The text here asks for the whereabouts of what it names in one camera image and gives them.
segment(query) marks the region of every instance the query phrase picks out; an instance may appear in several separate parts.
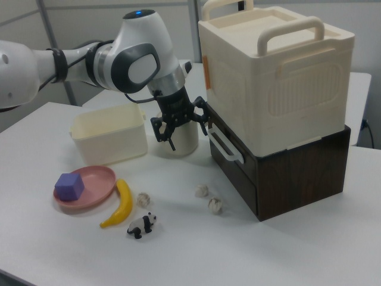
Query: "wooden drawer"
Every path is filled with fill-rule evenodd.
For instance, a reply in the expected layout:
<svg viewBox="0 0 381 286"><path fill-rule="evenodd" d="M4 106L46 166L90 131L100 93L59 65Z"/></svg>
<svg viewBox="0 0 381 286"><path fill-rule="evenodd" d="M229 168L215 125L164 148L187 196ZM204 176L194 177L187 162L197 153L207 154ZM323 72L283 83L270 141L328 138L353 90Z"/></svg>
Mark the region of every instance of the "wooden drawer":
<svg viewBox="0 0 381 286"><path fill-rule="evenodd" d="M256 157L208 108L209 128L217 126L242 153L244 163L226 160L211 142L212 157L260 221L342 192L349 127L298 148ZM229 153L222 140L216 140Z"/></svg>

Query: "panda figurine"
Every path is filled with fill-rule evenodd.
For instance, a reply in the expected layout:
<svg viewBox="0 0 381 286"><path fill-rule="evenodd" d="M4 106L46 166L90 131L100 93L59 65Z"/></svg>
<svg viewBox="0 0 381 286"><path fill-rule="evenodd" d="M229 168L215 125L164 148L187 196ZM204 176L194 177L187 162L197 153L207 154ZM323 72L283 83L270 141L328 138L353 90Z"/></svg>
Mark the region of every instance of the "panda figurine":
<svg viewBox="0 0 381 286"><path fill-rule="evenodd" d="M134 220L128 230L128 234L134 234L135 238L138 240L142 238L140 235L142 233L142 230L145 230L145 233L148 234L152 231L151 226L154 225L156 222L156 216L152 215L151 213L148 213L147 216L141 217L140 219Z"/></svg>

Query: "box lid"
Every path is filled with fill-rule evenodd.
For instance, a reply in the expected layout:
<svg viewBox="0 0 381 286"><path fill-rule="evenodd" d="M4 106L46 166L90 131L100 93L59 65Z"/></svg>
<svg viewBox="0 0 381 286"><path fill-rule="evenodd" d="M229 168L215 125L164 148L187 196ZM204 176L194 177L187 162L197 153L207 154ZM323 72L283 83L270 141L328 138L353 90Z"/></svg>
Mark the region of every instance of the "box lid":
<svg viewBox="0 0 381 286"><path fill-rule="evenodd" d="M352 33L323 24L317 17L306 17L281 7L254 8L199 24L249 57L262 57L313 41L354 37Z"/></svg>

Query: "purple foam block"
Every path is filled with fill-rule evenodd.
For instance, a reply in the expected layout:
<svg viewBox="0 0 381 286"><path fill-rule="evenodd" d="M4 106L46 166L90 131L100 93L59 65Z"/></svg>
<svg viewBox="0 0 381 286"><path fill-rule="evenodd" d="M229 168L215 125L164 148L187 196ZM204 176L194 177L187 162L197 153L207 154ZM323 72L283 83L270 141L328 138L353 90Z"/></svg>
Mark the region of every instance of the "purple foam block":
<svg viewBox="0 0 381 286"><path fill-rule="evenodd" d="M82 194L85 185L79 174L62 174L55 184L55 191L61 201L76 201Z"/></svg>

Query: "banana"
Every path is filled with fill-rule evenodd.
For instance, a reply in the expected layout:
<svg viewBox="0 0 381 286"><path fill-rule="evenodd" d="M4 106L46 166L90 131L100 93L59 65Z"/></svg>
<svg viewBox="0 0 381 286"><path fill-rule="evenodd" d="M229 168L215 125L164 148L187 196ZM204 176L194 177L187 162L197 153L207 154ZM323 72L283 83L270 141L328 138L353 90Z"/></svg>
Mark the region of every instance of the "banana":
<svg viewBox="0 0 381 286"><path fill-rule="evenodd" d="M117 180L117 189L120 194L119 207L114 211L110 218L99 224L101 228L118 225L124 221L132 211L132 194L126 181L122 179Z"/></svg>

